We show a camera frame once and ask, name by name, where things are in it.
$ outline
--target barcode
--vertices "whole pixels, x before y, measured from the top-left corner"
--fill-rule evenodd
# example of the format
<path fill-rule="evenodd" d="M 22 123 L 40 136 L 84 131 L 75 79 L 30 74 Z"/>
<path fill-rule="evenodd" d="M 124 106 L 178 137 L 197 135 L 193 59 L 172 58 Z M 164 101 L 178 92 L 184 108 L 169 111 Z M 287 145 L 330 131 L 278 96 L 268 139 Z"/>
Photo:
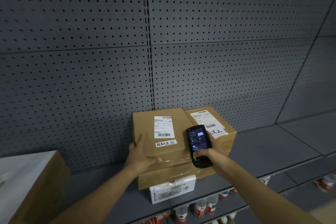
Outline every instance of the barcode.
<path fill-rule="evenodd" d="M 158 133 L 157 136 L 170 136 L 170 133 Z"/>
<path fill-rule="evenodd" d="M 215 127 L 216 124 L 210 124 L 210 125 L 205 125 L 206 128 L 211 128 L 211 127 Z"/>

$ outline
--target hand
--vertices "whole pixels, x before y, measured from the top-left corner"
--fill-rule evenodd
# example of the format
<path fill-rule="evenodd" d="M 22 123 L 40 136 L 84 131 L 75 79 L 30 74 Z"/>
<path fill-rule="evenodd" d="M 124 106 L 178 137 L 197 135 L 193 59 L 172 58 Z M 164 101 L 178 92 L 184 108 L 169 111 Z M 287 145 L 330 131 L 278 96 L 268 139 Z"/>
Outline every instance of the hand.
<path fill-rule="evenodd" d="M 231 166 L 234 162 L 222 150 L 221 146 L 218 144 L 216 139 L 214 139 L 212 134 L 209 131 L 207 131 L 207 133 L 210 138 L 212 148 L 200 149 L 198 151 L 195 151 L 193 156 L 195 158 L 200 156 L 208 157 L 213 163 L 213 170 L 215 170 L 215 172 L 221 177 L 228 179 L 228 167 Z"/>
<path fill-rule="evenodd" d="M 146 171 L 151 165 L 162 162 L 161 158 L 146 157 L 144 155 L 143 145 L 144 135 L 140 134 L 136 146 L 134 146 L 134 143 L 131 143 L 128 147 L 129 153 L 124 168 L 130 168 L 135 177 Z"/>

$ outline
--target white paper label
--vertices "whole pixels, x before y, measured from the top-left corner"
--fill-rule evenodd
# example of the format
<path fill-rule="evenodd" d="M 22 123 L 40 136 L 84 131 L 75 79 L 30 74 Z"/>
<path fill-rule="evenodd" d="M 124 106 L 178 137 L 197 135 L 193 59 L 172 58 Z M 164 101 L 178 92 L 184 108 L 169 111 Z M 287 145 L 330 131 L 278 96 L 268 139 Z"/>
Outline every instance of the white paper label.
<path fill-rule="evenodd" d="M 154 116 L 154 138 L 175 138 L 171 116 Z"/>
<path fill-rule="evenodd" d="M 172 144 L 177 144 L 177 141 L 174 139 L 170 141 L 159 142 L 159 143 L 155 143 L 155 146 L 157 148 L 157 147 L 162 147 L 162 146 L 167 146 L 167 145 L 172 145 Z"/>
<path fill-rule="evenodd" d="M 228 134 L 224 130 L 224 126 L 207 110 L 194 112 L 190 115 L 194 118 L 198 125 L 204 125 L 205 129 L 209 131 L 215 139 Z"/>

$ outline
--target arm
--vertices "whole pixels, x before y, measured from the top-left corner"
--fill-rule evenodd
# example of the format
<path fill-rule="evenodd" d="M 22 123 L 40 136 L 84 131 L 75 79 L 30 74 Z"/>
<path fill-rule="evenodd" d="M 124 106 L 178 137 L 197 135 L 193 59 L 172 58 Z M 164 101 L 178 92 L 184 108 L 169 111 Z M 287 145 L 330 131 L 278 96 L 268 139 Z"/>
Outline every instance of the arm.
<path fill-rule="evenodd" d="M 142 146 L 143 135 L 141 134 L 136 147 L 133 143 L 129 145 L 129 154 L 123 170 L 65 210 L 49 224 L 98 224 L 103 222 L 128 185 L 149 166 L 162 161 L 160 158 L 145 157 Z"/>
<path fill-rule="evenodd" d="M 212 142 L 212 148 L 198 150 L 194 153 L 194 156 L 207 156 L 210 158 L 216 173 L 228 180 L 236 188 L 262 223 L 321 224 L 312 215 L 292 204 L 250 175 L 222 152 L 210 133 L 209 137 Z"/>

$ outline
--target person's left hand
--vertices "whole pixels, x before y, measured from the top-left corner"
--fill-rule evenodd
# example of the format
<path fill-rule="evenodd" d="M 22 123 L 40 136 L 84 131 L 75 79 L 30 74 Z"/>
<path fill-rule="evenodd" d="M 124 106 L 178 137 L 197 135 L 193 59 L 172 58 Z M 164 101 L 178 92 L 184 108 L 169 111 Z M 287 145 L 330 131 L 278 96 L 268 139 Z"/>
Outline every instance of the person's left hand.
<path fill-rule="evenodd" d="M 140 134 L 136 146 L 134 146 L 134 143 L 131 143 L 128 147 L 129 153 L 124 168 L 130 168 L 135 176 L 146 171 L 151 165 L 162 162 L 161 158 L 146 157 L 144 155 L 143 145 L 144 135 Z"/>

